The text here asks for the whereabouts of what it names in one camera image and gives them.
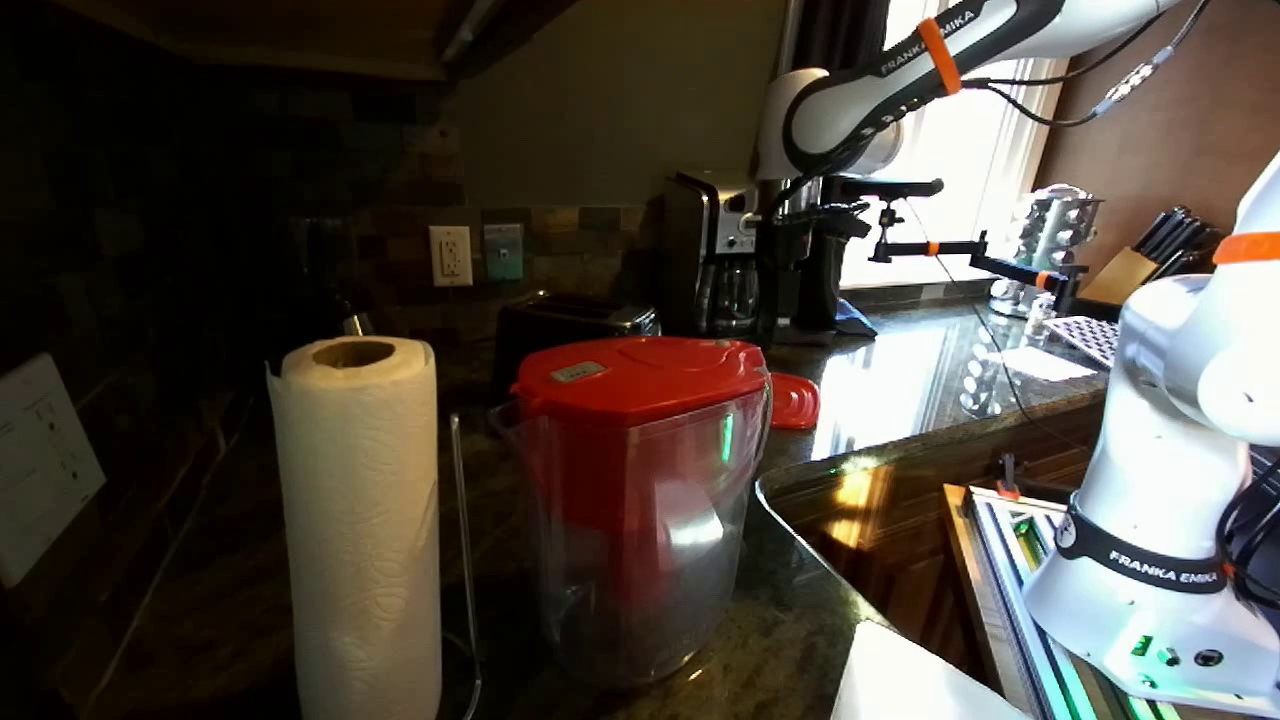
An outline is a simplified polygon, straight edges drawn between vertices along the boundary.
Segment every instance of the red lid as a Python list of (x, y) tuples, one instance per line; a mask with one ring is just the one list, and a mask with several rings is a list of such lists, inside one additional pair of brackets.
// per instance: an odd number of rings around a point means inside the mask
[(539, 416), (661, 422), (761, 392), (764, 352), (743, 340), (612, 336), (523, 355), (517, 402)]

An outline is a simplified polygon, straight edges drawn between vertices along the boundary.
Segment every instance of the kitchen appliance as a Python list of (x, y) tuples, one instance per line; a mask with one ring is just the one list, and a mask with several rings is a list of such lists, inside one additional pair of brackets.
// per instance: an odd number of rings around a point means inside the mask
[(695, 177), (673, 177), (661, 209), (661, 325), (681, 336), (749, 336), (761, 296), (749, 198)]
[(521, 365), (539, 617), (568, 671), (639, 690), (715, 631), (777, 392), (815, 422), (815, 388), (772, 386), (743, 340), (619, 336)]
[(661, 336), (658, 307), (581, 294), (533, 294), (498, 314), (492, 388), (506, 395), (527, 352), (596, 340), (596, 336)]

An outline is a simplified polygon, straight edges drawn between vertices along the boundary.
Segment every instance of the black countertop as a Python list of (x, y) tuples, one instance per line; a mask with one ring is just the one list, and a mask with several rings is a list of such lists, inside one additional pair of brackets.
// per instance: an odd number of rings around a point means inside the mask
[[(993, 325), (972, 314), (910, 314), (885, 325), (875, 343), (772, 352), (772, 370), (819, 381), (819, 430), (768, 442), (735, 595), (707, 649), (644, 693), (592, 693), (551, 666), (537, 622), (517, 457), (484, 432), (484, 409), (463, 409), (484, 682), (478, 717), (828, 717), (855, 628), (881, 612), (768, 510), (772, 497), (803, 489), (848, 457), (961, 471), (950, 457), (972, 459), (972, 442), (1102, 402), (1102, 377), (1070, 386), (984, 377), (972, 355), (981, 336), (993, 336)], [(260, 409), (208, 478), (200, 513), (83, 717), (298, 717), (283, 513), (263, 430)], [(478, 666), (449, 459), (442, 504), (449, 666), (442, 717), (463, 717)]]

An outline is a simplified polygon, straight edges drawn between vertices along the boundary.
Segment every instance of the window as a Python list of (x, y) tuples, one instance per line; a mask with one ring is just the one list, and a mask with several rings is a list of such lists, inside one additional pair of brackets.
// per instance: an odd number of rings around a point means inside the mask
[[(950, 0), (894, 0), (885, 48), (904, 42), (925, 15), (935, 15), (940, 8), (950, 8)], [(1002, 61), (981, 73), (1051, 77), (1066, 73), (1066, 61)], [(1057, 109), (1057, 83), (1017, 83), (1014, 96), (1039, 117), (1051, 117)], [(904, 119), (904, 152), (881, 177), (940, 177), (945, 193), (897, 202), (904, 224), (897, 224), (888, 242), (975, 242), (981, 234), (990, 234), (993, 257), (1010, 257), (1017, 243), (1021, 202), (1031, 193), (1045, 142), (1045, 124), (1026, 119), (993, 94), (956, 94), (914, 112)], [(945, 286), (984, 275), (969, 267), (969, 257), (904, 257), (894, 266), (873, 266), (873, 242), (875, 234), (844, 248), (839, 290)]]

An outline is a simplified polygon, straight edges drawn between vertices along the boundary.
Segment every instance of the coffee maker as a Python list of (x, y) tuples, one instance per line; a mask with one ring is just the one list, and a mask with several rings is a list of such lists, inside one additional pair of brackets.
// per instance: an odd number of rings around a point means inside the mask
[(664, 334), (749, 336), (755, 329), (755, 229), (749, 193), (673, 177), (658, 224), (658, 314)]

